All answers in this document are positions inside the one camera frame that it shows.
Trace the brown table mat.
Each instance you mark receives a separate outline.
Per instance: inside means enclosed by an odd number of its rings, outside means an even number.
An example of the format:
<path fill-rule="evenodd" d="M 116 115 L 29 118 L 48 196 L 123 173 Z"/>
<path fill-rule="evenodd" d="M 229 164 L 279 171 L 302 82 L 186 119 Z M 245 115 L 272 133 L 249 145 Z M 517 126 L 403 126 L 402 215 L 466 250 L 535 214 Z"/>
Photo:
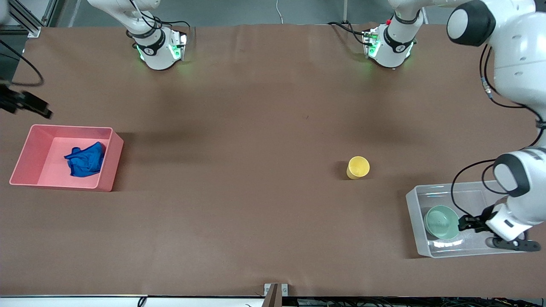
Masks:
<path fill-rule="evenodd" d="M 52 119 L 0 112 L 0 295 L 546 296 L 546 251 L 417 254 L 407 192 L 536 136 L 480 48 L 417 41 L 389 70 L 330 26 L 201 27 L 154 71 L 123 29 L 44 29 L 24 55 Z M 34 124 L 117 132 L 113 192 L 10 185 Z"/>

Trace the metal table bracket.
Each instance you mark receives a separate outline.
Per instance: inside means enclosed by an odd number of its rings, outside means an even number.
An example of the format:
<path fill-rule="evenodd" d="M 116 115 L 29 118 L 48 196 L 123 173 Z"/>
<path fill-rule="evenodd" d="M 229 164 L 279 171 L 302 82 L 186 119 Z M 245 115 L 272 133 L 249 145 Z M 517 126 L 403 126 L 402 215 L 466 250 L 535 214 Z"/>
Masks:
<path fill-rule="evenodd" d="M 264 301 L 261 307 L 283 307 L 283 298 L 288 297 L 287 283 L 264 284 Z"/>

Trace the clear plastic box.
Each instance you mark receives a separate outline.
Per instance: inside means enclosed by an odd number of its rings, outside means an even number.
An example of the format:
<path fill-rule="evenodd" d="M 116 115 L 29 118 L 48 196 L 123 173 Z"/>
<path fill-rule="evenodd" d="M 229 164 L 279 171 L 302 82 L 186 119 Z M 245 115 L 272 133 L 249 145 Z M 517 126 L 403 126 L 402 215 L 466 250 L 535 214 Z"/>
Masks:
<path fill-rule="evenodd" d="M 435 206 L 453 209 L 458 217 L 464 213 L 452 204 L 451 184 L 416 186 L 406 195 L 408 213 L 411 218 L 418 254 L 431 258 L 484 256 L 515 253 L 511 249 L 496 249 L 489 245 L 493 235 L 489 232 L 460 232 L 450 240 L 438 239 L 425 229 L 425 214 Z M 456 183 L 454 198 L 458 206 L 473 215 L 481 214 L 484 208 L 493 205 L 502 196 L 487 190 L 481 182 Z"/>

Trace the aluminium frame beam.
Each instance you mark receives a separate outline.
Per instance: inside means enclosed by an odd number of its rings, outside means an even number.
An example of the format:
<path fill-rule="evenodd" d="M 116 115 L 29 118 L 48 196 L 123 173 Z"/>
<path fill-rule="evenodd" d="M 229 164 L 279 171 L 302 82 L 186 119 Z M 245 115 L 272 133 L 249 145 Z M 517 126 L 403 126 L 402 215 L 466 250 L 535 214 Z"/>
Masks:
<path fill-rule="evenodd" d="M 0 0 L 0 35 L 37 38 L 41 29 L 57 23 L 63 0 Z"/>

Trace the mint green bowl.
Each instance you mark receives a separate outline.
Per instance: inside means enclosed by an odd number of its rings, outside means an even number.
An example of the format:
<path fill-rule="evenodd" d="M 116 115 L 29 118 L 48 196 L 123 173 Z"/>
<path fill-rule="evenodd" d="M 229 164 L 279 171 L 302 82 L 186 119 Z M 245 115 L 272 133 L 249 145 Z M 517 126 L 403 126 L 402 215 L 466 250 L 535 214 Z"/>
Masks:
<path fill-rule="evenodd" d="M 434 206 L 425 214 L 424 226 L 433 237 L 451 240 L 459 233 L 459 216 L 448 206 Z"/>

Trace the blue cloth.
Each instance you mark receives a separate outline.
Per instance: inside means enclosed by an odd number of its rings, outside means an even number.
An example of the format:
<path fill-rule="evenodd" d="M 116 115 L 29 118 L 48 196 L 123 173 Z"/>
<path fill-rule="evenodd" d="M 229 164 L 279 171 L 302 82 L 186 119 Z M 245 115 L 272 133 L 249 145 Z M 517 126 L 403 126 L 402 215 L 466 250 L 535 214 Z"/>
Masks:
<path fill-rule="evenodd" d="M 87 148 L 72 148 L 69 155 L 64 156 L 70 168 L 72 177 L 89 177 L 101 172 L 105 148 L 101 142 L 95 142 Z"/>

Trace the pink plastic box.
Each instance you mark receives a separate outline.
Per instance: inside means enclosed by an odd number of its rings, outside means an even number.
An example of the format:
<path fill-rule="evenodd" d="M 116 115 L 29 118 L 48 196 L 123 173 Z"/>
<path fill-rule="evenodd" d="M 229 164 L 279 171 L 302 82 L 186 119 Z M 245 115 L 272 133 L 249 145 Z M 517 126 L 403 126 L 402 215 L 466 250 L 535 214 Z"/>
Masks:
<path fill-rule="evenodd" d="M 72 176 L 67 155 L 99 142 L 104 159 L 98 173 Z M 124 141 L 110 127 L 33 125 L 10 178 L 12 186 L 49 190 L 110 192 L 115 181 Z"/>

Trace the yellow plastic cup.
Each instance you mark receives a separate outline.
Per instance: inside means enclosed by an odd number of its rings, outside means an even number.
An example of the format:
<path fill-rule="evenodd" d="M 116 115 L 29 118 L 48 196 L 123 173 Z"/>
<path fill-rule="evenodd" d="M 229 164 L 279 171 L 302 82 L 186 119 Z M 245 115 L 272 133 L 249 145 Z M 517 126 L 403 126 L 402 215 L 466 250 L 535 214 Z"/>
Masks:
<path fill-rule="evenodd" d="M 370 163 L 362 156 L 355 156 L 349 160 L 346 174 L 349 179 L 357 180 L 367 176 L 370 172 Z"/>

